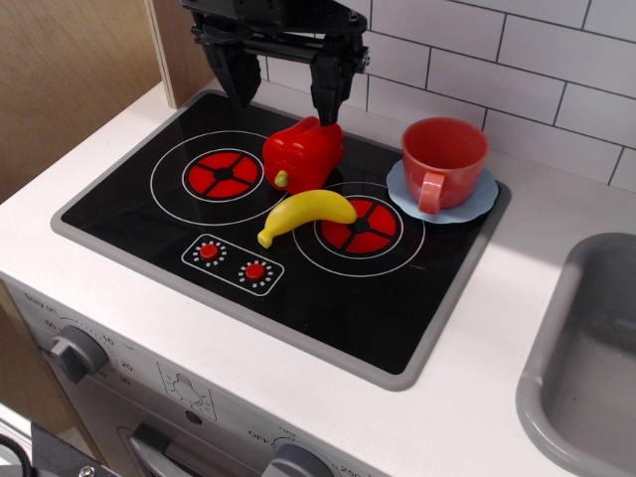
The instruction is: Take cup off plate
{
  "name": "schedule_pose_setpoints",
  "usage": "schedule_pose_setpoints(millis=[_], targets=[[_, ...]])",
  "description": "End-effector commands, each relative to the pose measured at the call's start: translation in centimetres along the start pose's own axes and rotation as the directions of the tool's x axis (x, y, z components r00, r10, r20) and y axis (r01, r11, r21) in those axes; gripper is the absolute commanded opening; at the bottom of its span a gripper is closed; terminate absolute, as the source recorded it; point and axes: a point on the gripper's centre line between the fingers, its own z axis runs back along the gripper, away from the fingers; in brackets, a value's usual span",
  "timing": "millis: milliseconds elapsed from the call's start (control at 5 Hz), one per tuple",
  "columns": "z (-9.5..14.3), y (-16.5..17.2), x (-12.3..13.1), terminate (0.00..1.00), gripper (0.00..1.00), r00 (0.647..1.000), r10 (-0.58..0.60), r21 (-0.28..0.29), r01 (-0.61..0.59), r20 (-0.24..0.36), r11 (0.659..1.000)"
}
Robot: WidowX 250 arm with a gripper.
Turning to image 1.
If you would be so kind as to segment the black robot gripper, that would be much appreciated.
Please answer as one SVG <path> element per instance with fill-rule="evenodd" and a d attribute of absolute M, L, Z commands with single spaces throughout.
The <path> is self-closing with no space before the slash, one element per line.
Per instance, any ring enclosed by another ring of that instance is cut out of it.
<path fill-rule="evenodd" d="M 257 56 L 310 63 L 321 124 L 335 124 L 354 72 L 369 60 L 367 18 L 337 1 L 183 1 L 195 42 L 231 102 L 249 106 L 261 83 Z"/>

